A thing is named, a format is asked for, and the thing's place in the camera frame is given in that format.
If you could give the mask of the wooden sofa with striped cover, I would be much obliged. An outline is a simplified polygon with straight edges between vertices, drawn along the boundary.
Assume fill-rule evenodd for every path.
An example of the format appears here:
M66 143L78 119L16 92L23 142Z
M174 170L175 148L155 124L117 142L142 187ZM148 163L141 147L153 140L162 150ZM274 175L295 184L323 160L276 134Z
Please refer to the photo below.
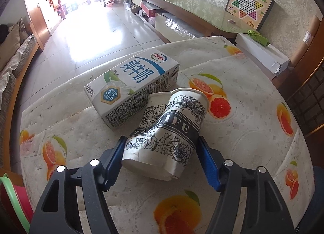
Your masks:
M6 24L9 33L15 24ZM1 168L5 170L9 170L11 166L9 157L10 128L16 97L26 70L39 48L36 36L31 33L28 26L25 27L29 37L20 45L15 55L1 71Z

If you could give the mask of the red bin with green rim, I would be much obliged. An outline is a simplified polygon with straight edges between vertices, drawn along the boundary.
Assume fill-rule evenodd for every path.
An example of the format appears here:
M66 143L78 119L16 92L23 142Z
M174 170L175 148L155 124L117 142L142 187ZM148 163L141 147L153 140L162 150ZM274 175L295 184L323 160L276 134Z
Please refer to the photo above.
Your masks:
M28 195L24 187L12 183L7 173L1 176L1 205L22 227L22 233L29 233L33 210Z

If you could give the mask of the chinese checkers board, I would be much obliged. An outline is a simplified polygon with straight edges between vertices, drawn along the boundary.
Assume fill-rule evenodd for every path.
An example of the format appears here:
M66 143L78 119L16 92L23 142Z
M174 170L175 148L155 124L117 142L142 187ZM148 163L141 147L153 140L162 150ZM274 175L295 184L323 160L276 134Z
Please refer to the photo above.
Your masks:
M228 0L225 11L258 31L274 5L273 0Z

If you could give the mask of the fruit-print tablecloth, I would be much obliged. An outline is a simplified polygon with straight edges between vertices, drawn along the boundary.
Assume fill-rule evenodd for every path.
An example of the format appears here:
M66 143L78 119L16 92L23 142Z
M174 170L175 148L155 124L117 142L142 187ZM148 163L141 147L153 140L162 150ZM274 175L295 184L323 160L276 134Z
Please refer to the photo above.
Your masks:
M295 103L223 37L66 81L20 142L29 233L295 233L315 191Z

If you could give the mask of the beige cushion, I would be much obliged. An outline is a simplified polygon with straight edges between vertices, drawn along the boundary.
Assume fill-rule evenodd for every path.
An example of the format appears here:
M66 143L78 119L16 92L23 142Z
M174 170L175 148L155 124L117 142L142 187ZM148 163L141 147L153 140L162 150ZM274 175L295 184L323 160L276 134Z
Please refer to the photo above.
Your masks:
M20 30L19 25L15 24L6 37L5 41L1 44L1 60L0 71L3 71L9 60L15 55L20 47Z

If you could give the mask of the floral paper coffee cup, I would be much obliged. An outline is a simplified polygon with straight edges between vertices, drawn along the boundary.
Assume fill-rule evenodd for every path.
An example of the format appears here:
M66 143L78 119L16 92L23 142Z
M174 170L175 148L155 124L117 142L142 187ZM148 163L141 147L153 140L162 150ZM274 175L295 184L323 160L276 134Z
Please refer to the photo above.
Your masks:
M157 180L178 179L195 150L208 104L206 95L193 88L151 94L127 139L122 166Z

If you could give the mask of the black bag on sofa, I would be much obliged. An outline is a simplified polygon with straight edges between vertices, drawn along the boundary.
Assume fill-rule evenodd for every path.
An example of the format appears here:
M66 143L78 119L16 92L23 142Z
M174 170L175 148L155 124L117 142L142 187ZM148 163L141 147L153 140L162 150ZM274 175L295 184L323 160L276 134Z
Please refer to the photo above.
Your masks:
M0 25L0 44L2 44L9 34L9 29L6 24Z

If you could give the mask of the white cardboard box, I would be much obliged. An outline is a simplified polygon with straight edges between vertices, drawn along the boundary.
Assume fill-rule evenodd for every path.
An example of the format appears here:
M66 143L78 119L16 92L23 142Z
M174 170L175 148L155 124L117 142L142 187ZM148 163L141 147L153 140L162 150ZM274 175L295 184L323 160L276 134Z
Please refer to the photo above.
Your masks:
M238 33L235 39L236 47L259 67L259 69L273 80L288 67L289 58L273 45L263 45L255 42L247 34Z

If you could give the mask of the patterned cushion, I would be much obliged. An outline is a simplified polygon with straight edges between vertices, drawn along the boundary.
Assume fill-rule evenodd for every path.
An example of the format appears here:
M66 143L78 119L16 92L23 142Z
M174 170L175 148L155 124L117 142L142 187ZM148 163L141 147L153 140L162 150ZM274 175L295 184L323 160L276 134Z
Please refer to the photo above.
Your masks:
M29 37L29 34L26 31L23 18L20 18L20 20L18 21L18 26L19 26L20 44L23 44L25 40Z

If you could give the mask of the green small packet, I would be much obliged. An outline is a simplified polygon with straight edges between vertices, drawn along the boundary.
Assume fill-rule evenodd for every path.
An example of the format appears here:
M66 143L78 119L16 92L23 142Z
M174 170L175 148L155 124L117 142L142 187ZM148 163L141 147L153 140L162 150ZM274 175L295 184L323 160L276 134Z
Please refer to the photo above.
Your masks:
M269 40L266 37L262 36L262 34L260 34L258 31L248 30L248 36L264 47L267 47L270 44Z

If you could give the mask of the long tv cabinet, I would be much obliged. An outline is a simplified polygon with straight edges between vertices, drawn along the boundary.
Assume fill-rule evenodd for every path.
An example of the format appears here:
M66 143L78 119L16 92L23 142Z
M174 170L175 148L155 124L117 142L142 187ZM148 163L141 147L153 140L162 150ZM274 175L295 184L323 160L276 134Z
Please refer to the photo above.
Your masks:
M238 33L246 34L252 29L234 15L203 0L132 0L132 4L137 5L131 10L132 13L153 30L164 43L169 43L170 40L155 27L158 21L155 16L158 14L170 13L204 37L224 36L231 42L235 40ZM146 14L150 10L155 11L151 18Z

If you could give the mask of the white milk carton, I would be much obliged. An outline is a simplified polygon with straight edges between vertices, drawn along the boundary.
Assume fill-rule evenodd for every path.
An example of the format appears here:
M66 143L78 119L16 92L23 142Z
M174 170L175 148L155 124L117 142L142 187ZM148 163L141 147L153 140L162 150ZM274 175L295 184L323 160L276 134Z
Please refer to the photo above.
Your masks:
M150 94L172 87L179 67L173 58L150 48L90 81L84 90L105 124L115 129L145 107Z

